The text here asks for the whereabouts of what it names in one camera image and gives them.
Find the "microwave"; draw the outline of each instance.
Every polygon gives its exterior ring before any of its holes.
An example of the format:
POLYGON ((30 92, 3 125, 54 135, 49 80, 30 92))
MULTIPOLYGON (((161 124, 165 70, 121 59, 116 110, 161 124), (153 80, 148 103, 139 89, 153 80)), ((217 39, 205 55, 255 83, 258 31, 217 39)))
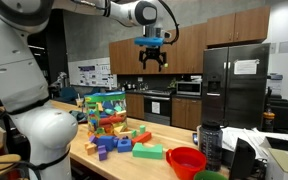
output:
POLYGON ((176 94, 201 96, 202 81, 178 81, 176 94))

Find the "stainless steel refrigerator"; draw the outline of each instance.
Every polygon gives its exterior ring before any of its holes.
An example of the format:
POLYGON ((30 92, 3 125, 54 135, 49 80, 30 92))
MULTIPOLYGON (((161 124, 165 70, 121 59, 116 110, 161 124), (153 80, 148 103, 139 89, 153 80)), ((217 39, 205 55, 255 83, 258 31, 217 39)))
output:
POLYGON ((204 51, 202 123, 261 128, 270 44, 204 51))

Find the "red block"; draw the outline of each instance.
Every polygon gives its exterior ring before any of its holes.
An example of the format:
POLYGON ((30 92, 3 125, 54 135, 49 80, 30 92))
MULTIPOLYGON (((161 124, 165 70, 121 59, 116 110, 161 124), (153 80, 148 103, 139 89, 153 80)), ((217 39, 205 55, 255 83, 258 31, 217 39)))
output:
POLYGON ((145 132, 139 136, 137 136, 136 138, 132 139, 132 145, 134 146, 135 143, 137 142, 141 142, 141 143, 145 143, 147 142, 148 140, 150 140, 152 138, 152 134, 151 132, 145 132))

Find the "green bowl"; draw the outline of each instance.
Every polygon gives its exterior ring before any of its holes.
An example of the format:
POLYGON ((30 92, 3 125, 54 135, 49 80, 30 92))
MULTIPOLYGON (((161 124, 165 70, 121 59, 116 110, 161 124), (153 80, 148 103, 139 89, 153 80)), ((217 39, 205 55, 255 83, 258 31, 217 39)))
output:
POLYGON ((200 171, 195 174, 194 180, 227 180, 227 178, 217 172, 200 171))

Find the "toy box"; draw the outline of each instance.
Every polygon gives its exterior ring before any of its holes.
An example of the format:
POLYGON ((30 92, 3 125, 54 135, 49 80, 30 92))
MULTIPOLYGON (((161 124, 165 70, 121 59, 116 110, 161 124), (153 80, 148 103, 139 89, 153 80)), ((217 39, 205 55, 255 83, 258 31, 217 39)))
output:
POLYGON ((95 93, 84 98, 90 132, 114 134, 114 127, 126 127, 125 92, 95 93))

